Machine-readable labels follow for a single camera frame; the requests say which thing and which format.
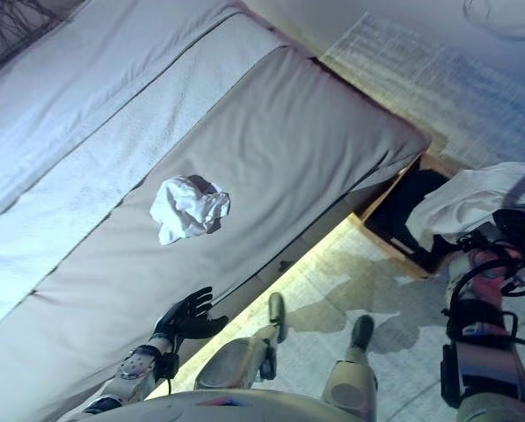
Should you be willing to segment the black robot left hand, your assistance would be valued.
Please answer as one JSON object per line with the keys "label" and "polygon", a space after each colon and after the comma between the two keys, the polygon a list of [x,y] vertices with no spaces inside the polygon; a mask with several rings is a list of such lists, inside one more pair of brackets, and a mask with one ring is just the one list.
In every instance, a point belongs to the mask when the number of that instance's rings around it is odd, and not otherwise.
{"label": "black robot left hand", "polygon": [[177,352],[185,339],[212,338],[228,323],[227,316],[211,318],[212,287],[204,287],[175,303],[155,326],[151,338],[168,340]]}

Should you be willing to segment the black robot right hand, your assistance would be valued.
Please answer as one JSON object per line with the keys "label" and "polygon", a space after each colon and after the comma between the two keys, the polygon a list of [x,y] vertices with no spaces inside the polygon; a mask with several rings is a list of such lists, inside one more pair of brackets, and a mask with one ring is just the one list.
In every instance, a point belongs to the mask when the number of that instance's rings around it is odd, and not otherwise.
{"label": "black robot right hand", "polygon": [[525,209],[502,208],[492,218],[499,231],[517,247],[525,249]]}

